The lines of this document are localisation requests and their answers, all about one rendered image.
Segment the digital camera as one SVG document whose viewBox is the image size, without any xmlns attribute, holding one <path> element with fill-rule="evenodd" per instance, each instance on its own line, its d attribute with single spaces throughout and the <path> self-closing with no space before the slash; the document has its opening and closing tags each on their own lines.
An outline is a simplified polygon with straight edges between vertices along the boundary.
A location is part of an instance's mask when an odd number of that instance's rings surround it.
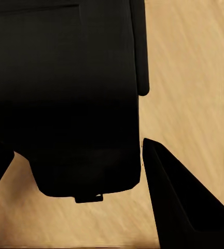
<svg viewBox="0 0 224 249">
<path fill-rule="evenodd" d="M 0 144 L 76 203 L 140 182 L 145 0 L 0 0 Z"/>
</svg>

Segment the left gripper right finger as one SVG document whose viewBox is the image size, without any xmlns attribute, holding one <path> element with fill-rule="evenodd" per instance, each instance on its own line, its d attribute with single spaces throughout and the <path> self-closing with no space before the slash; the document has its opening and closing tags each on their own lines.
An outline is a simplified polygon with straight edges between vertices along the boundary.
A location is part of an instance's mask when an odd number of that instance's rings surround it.
<svg viewBox="0 0 224 249">
<path fill-rule="evenodd" d="M 224 249 L 224 205 L 163 144 L 142 150 L 160 249 Z"/>
</svg>

